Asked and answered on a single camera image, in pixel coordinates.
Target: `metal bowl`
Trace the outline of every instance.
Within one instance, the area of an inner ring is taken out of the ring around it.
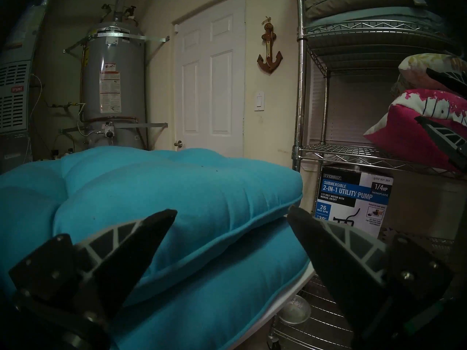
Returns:
[[[287,302],[281,311],[279,311],[279,318],[286,324],[298,325],[310,317],[312,308],[306,300],[295,295],[292,300]]]

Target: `switch plate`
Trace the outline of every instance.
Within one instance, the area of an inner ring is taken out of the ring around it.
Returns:
[[[254,95],[254,111],[255,112],[264,111],[264,92],[257,92]]]

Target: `gray water heater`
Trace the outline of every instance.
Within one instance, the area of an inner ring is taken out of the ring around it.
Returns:
[[[88,35],[142,32],[123,22],[103,22]],[[89,147],[147,148],[144,106],[144,41],[102,36],[84,46],[81,120]]]

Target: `caster wheel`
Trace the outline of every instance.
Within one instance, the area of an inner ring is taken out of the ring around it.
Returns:
[[[281,344],[279,344],[279,341],[274,341],[272,343],[272,346],[269,346],[269,343],[268,343],[268,348],[269,350],[282,350]]]

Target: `gas valve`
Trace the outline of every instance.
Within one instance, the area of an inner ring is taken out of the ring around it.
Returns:
[[[104,126],[104,134],[108,138],[113,138],[115,136],[115,128],[113,126],[113,122],[108,121]]]

